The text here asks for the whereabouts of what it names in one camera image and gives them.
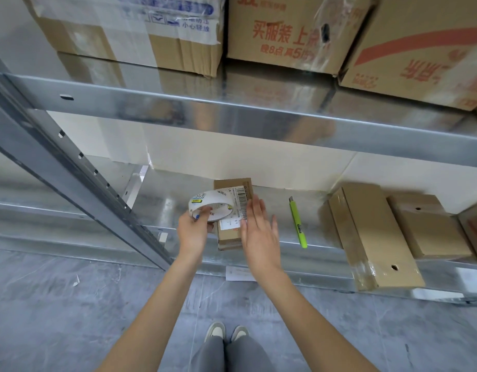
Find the sneaker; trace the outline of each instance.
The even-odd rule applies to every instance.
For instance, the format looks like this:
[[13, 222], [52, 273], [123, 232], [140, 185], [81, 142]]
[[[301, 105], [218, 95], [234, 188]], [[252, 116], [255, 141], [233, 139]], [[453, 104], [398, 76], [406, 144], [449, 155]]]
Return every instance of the sneaker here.
[[226, 338], [226, 328], [221, 321], [213, 322], [210, 325], [204, 342], [206, 342], [210, 337], [220, 337], [222, 339]]
[[235, 342], [238, 338], [243, 337], [244, 335], [249, 335], [249, 331], [243, 325], [238, 325], [231, 336], [231, 342]]

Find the gray pants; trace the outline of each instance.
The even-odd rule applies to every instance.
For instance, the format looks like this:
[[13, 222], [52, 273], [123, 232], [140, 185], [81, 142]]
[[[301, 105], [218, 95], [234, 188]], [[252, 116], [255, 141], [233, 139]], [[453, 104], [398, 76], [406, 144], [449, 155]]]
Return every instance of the gray pants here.
[[221, 337], [210, 337], [190, 362], [192, 372], [273, 372], [266, 351], [248, 335], [224, 345]]

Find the red stripe on box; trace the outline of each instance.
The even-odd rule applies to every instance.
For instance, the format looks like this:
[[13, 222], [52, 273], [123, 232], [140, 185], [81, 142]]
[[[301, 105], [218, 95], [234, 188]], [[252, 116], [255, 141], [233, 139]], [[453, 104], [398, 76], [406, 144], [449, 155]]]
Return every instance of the red stripe on box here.
[[354, 66], [415, 49], [474, 44], [477, 44], [477, 27], [416, 34], [363, 49]]

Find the hole in cardboard box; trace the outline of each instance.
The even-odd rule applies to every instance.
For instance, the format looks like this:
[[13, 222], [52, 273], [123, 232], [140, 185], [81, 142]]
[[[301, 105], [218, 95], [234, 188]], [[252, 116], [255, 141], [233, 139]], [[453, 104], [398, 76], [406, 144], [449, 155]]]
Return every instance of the hole in cardboard box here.
[[59, 94], [59, 96], [61, 97], [61, 99], [64, 99], [64, 100], [74, 100], [74, 98], [68, 94]]
[[323, 43], [328, 43], [330, 41], [330, 25], [325, 23], [321, 26], [321, 39]]

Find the concrete floor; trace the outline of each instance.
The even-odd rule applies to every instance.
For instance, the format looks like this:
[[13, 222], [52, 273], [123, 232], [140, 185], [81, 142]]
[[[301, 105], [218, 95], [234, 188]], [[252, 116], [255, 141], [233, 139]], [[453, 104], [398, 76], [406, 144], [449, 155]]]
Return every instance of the concrete floor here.
[[[151, 268], [0, 250], [0, 371], [93, 370], [162, 276]], [[477, 308], [299, 289], [381, 370], [477, 371]], [[187, 370], [217, 319], [229, 334], [246, 325], [278, 371], [309, 370], [255, 282], [211, 276], [195, 277], [159, 370]]]

